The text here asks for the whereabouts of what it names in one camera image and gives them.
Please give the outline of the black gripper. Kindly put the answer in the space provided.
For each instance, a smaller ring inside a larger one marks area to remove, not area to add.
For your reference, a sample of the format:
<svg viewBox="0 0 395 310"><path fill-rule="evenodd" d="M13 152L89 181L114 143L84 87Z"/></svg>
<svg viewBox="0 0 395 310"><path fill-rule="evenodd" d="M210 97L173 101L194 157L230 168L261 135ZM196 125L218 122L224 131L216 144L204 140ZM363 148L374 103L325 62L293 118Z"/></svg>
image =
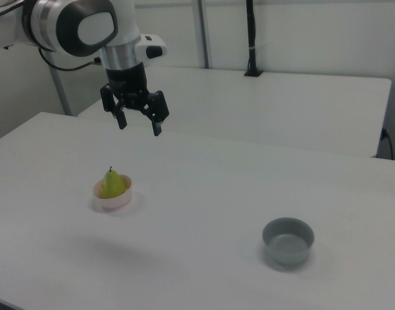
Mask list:
<svg viewBox="0 0 395 310"><path fill-rule="evenodd" d="M127 126L124 104L121 101L116 103L114 96L118 100L122 99L128 109L142 109L142 114L152 123L154 136L159 136L162 124L169 116L169 109L161 90L149 93L144 64L140 63L125 70L107 69L106 73L109 84L100 90L104 111L110 112L123 130Z"/></svg>

